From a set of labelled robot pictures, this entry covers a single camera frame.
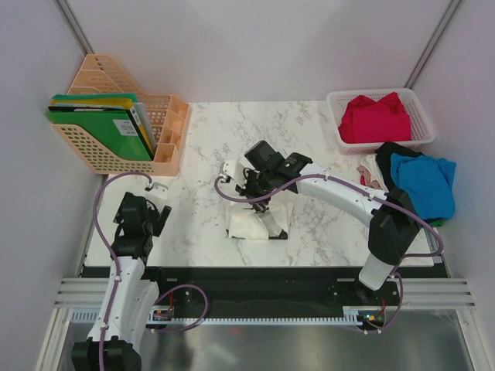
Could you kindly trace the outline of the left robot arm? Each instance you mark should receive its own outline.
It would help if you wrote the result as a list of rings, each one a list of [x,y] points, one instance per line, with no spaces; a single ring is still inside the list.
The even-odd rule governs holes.
[[[145,324],[154,304],[169,297],[169,284],[160,278],[142,278],[153,248],[171,213],[158,209],[144,196],[126,192],[114,217],[108,287],[96,321],[83,342],[73,345],[75,370],[140,370],[140,348]]]

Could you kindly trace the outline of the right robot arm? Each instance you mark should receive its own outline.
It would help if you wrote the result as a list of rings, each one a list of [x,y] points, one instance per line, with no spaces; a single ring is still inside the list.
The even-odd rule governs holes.
[[[359,302],[374,303],[421,229],[407,193],[400,189],[373,190],[348,182],[297,152],[284,157],[266,141],[258,142],[244,156],[250,167],[241,171],[243,179],[235,190],[242,206],[261,221],[268,238],[282,240],[287,236],[269,206],[276,190],[323,201],[368,228],[369,255],[353,291]]]

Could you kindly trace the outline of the white t shirt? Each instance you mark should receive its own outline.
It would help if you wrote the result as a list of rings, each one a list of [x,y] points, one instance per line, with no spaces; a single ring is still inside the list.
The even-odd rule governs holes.
[[[227,235],[242,240],[287,240],[294,204],[295,197],[284,192],[272,197],[265,211],[225,201]]]

